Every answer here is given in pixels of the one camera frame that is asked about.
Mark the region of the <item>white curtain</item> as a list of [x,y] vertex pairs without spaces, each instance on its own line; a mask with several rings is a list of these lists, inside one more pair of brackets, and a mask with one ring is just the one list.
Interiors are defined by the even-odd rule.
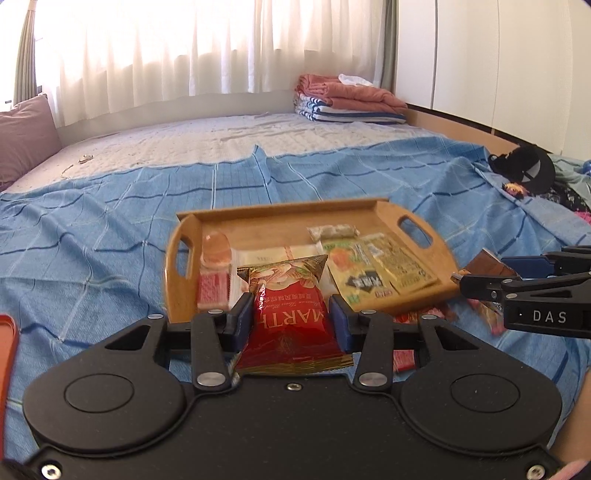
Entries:
[[59,126],[207,94],[381,74],[381,1],[41,1],[40,81]]

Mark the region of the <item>mauve pillow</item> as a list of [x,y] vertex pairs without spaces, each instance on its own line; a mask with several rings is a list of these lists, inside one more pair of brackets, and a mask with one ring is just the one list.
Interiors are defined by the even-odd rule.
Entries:
[[0,135],[2,191],[62,148],[45,94],[2,111]]

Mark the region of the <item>pile of clothes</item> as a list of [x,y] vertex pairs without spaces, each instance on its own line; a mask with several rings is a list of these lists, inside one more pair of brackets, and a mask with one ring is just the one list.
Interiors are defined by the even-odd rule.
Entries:
[[591,176],[590,161],[575,161],[551,155],[555,169],[555,180],[542,198],[562,205],[578,217],[590,222]]

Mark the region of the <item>red label cracker pack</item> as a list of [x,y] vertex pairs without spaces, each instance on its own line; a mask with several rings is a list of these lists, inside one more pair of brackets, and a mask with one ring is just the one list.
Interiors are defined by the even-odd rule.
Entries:
[[228,308],[229,275],[222,270],[204,271],[200,274],[197,290],[197,308],[211,310]]

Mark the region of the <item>black cap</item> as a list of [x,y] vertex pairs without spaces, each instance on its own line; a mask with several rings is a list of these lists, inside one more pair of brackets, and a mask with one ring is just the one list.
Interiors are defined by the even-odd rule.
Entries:
[[522,145],[508,154],[490,155],[492,171],[529,193],[548,193],[556,180],[556,170],[548,153],[537,145]]

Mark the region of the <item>pink jelly cup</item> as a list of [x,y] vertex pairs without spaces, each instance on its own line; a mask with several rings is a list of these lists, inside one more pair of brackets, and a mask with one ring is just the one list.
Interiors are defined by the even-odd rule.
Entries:
[[200,263],[207,270],[228,272],[231,263],[231,247],[225,234],[214,231],[204,236]]

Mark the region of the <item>orange triangular plastic tray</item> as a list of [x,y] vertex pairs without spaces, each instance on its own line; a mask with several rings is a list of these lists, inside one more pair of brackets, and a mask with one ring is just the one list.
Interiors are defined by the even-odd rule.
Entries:
[[10,388],[12,369],[18,346],[18,327],[6,314],[0,315],[0,441],[4,453],[4,427],[7,397]]

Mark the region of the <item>brown chocolate wrapper snack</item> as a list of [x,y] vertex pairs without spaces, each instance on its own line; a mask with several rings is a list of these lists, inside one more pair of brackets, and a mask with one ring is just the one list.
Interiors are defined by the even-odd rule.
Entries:
[[491,251],[483,248],[464,268],[454,272],[452,280],[459,283],[465,275],[517,277],[517,272],[504,264]]

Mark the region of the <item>pink cracker pack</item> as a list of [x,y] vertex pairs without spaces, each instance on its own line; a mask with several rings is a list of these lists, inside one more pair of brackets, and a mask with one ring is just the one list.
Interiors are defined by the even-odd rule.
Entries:
[[488,325],[493,335],[499,336],[505,332],[503,307],[497,302],[468,299],[468,304]]

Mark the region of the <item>yellow orange snack packet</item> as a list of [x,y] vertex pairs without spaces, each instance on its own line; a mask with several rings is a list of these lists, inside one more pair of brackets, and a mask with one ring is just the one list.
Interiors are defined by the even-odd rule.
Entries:
[[375,308],[379,300],[391,300],[398,292],[391,276],[370,256],[361,240],[335,239],[322,242],[327,266],[339,295],[352,308]]

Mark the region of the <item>red Marth snack bag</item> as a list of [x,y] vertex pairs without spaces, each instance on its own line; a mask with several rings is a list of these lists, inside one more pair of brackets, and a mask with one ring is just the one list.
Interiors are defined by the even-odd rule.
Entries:
[[253,295],[249,339],[235,361],[240,374],[298,376],[348,368],[322,296],[328,256],[242,266]]

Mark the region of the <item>white flower cake packet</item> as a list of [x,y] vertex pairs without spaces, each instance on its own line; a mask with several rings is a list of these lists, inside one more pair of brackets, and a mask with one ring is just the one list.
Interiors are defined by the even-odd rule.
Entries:
[[274,263],[301,257],[322,254],[322,244],[281,246],[259,250],[231,249],[231,263],[229,270],[228,306],[238,302],[240,296],[247,291],[247,283],[238,277],[238,267]]

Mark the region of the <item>beige biscuit pack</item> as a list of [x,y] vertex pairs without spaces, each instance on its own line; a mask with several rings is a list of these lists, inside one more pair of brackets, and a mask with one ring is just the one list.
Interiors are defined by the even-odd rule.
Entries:
[[360,232],[351,224],[319,225],[308,227],[308,234],[313,242],[335,240],[344,238],[356,238]]

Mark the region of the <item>white mattress pad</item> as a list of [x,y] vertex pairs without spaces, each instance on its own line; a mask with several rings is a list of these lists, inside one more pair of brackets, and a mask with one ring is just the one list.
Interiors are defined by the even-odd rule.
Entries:
[[256,146],[276,156],[369,146],[432,134],[407,124],[322,123],[294,113],[166,123],[66,146],[7,191],[24,193],[62,180],[134,168],[238,161],[252,154]]

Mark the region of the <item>gold sauce packet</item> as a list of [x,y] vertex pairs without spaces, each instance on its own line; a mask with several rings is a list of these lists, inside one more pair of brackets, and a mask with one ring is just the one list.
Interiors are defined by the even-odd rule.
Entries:
[[435,274],[393,237],[383,233],[367,235],[363,244],[398,293],[416,292],[437,282]]

